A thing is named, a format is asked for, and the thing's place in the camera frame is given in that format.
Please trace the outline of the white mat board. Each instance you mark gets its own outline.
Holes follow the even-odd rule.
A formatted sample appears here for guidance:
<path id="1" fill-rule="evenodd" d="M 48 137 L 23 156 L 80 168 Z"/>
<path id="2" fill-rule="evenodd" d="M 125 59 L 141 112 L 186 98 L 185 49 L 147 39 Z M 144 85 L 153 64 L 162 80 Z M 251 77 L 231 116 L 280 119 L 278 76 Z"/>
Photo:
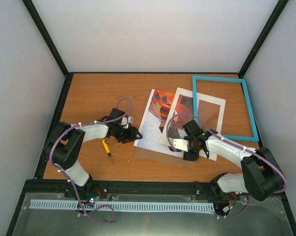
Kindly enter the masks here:
<path id="1" fill-rule="evenodd" d="M 212 130 L 221 132 L 226 100 L 198 93 L 196 96 L 196 116 Z M 171 139 L 183 139 L 186 136 L 183 125 L 193 119 L 192 91 L 177 88 L 165 122 L 160 144 L 170 146 L 167 136 Z"/>

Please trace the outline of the yellow handled screwdriver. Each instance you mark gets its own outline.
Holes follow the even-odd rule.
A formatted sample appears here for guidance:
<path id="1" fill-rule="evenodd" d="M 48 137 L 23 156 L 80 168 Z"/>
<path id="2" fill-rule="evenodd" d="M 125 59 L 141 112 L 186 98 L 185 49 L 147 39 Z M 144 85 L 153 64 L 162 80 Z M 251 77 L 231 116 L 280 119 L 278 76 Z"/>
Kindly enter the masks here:
<path id="1" fill-rule="evenodd" d="M 114 164 L 114 162 L 113 162 L 113 158 L 112 158 L 112 156 L 111 156 L 111 152 L 110 152 L 109 147 L 108 147 L 108 144 L 106 143 L 105 140 L 102 140 L 102 144 L 103 144 L 103 147 L 104 147 L 104 149 L 105 149 L 105 151 L 106 151 L 106 154 L 107 154 L 107 156 L 109 157 L 111 163 Z"/>

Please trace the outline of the hot air balloon photo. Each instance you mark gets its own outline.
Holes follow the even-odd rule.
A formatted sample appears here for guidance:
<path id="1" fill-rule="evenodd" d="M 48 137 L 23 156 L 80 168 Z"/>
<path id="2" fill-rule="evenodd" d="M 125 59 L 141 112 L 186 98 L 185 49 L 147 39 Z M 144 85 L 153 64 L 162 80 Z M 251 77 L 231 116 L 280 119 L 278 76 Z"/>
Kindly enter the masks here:
<path id="1" fill-rule="evenodd" d="M 135 147 L 182 158 L 181 152 L 173 152 L 170 147 L 159 143 L 163 132 L 162 123 L 167 120 L 174 95 L 163 90 L 151 90 L 139 126 L 142 139 L 135 141 Z"/>

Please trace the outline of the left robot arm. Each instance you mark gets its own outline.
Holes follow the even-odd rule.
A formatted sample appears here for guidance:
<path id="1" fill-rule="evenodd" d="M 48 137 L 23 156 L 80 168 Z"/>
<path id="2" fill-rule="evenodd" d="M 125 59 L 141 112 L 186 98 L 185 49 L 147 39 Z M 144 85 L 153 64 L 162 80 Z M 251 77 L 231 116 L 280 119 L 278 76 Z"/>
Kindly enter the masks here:
<path id="1" fill-rule="evenodd" d="M 119 143 L 142 139 L 139 130 L 132 126 L 133 117 L 113 108 L 108 116 L 86 124 L 59 122 L 45 142 L 42 155 L 76 185 L 75 191 L 82 198 L 93 192 L 92 177 L 78 161 L 84 142 L 114 137 Z"/>

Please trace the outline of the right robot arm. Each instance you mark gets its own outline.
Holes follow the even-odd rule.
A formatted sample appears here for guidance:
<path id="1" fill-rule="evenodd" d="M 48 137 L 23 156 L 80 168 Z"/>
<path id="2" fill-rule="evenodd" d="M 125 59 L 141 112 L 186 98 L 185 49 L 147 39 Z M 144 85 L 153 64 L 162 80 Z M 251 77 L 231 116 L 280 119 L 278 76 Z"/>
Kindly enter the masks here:
<path id="1" fill-rule="evenodd" d="M 183 130 L 186 136 L 181 149 L 185 160 L 197 160 L 200 152 L 204 152 L 206 157 L 216 154 L 242 170 L 240 174 L 223 173 L 212 179 L 212 191 L 215 195 L 238 192 L 263 201 L 273 193 L 284 191 L 285 176 L 268 148 L 244 147 L 217 131 L 204 131 L 194 120 L 183 125 Z"/>

